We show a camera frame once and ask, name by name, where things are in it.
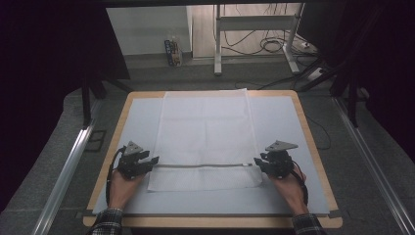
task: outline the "person's left hand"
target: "person's left hand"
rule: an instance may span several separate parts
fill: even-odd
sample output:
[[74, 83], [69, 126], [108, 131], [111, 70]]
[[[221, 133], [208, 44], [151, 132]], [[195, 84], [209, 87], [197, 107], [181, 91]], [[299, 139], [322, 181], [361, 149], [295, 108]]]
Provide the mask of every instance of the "person's left hand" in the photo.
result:
[[123, 210], [128, 200], [134, 195], [138, 184], [140, 184], [145, 175], [146, 174], [141, 174], [129, 180], [125, 179], [117, 169], [114, 170], [108, 208]]

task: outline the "table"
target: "table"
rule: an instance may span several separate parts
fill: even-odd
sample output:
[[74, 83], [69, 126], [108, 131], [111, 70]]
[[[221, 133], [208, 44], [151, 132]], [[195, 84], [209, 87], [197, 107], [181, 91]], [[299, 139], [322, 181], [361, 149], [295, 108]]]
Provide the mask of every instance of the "table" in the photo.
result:
[[[163, 91], [158, 92], [132, 92], [128, 95], [128, 98], [124, 104], [121, 116], [119, 118], [115, 134], [113, 136], [110, 148], [107, 152], [106, 158], [102, 165], [100, 174], [97, 179], [97, 183], [91, 195], [87, 210], [91, 212], [98, 200], [99, 194], [102, 189], [102, 185], [106, 181], [109, 165], [113, 159], [114, 153], [117, 150], [117, 144], [119, 142], [123, 127], [128, 117], [128, 112], [134, 99], [140, 98], [162, 98], [164, 96]], [[338, 228], [343, 224], [341, 217], [335, 216], [338, 211], [338, 206], [335, 201], [333, 192], [331, 190], [327, 175], [324, 167], [321, 163], [317, 149], [315, 147], [311, 132], [306, 122], [305, 115], [303, 113], [300, 99], [294, 91], [249, 91], [249, 95], [255, 96], [290, 96], [295, 105], [297, 114], [299, 116], [300, 125], [303, 130], [307, 146], [311, 153], [313, 163], [316, 167], [318, 177], [321, 181], [324, 195], [327, 199], [330, 214], [319, 217], [319, 220], [323, 227]], [[95, 215], [86, 214], [83, 217], [83, 223], [86, 226], [91, 226], [95, 221]], [[158, 227], [158, 228], [282, 228], [292, 227], [290, 217], [282, 216], [125, 216], [123, 219], [123, 225], [127, 227]]]

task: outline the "person's right hand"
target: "person's right hand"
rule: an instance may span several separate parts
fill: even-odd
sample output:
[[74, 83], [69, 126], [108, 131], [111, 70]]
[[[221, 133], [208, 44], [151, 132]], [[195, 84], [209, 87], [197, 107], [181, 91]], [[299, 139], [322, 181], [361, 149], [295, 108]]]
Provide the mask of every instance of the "person's right hand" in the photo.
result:
[[[301, 176], [301, 172], [297, 166], [295, 166], [294, 171], [299, 176]], [[304, 194], [302, 189], [299, 185], [299, 182], [292, 174], [289, 174], [282, 179], [268, 174], [268, 178], [274, 183], [278, 192], [285, 199], [291, 211], [293, 212], [293, 215], [308, 213], [307, 205], [304, 203]]]

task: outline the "white wall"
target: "white wall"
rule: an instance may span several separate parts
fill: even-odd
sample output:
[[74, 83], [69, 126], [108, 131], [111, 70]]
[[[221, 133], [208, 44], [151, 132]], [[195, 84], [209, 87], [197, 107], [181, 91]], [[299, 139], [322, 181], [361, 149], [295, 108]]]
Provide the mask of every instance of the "white wall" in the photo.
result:
[[108, 8], [107, 12], [122, 55], [165, 53], [164, 41], [172, 34], [179, 37], [183, 52], [191, 51], [191, 14], [186, 6]]

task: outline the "gray carpet floor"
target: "gray carpet floor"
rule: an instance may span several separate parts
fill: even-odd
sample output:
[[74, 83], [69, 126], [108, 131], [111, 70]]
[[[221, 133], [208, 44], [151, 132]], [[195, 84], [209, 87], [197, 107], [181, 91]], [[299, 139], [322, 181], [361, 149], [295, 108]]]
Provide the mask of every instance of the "gray carpet floor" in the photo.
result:
[[[131, 80], [122, 83], [137, 91], [156, 90], [217, 90], [257, 89], [278, 79], [291, 76], [289, 67], [281, 59], [225, 60], [223, 75], [213, 74], [211, 61], [188, 61], [181, 68], [165, 66], [136, 67], [127, 61]], [[298, 81], [297, 85], [306, 83]], [[100, 109], [95, 131], [105, 131], [103, 145], [88, 143], [66, 192], [49, 234], [84, 234], [82, 214], [95, 186], [104, 157], [115, 131], [127, 93], [104, 82], [108, 91]], [[328, 229], [329, 234], [401, 234], [400, 228], [382, 197], [378, 186], [348, 134], [345, 124], [329, 94], [328, 80], [308, 92], [299, 93], [316, 146], [344, 225]], [[290, 89], [291, 81], [265, 89]], [[27, 175], [8, 207], [0, 215], [0, 234], [29, 234], [55, 185], [82, 126], [80, 90], [70, 93], [64, 101], [64, 111], [48, 144], [35, 166]], [[364, 102], [358, 103], [357, 121], [380, 167], [404, 203], [411, 217], [415, 217], [415, 166], [387, 132], [371, 117]], [[140, 234], [293, 234], [291, 230], [168, 230], [140, 229]], [[124, 228], [124, 234], [130, 234]]]

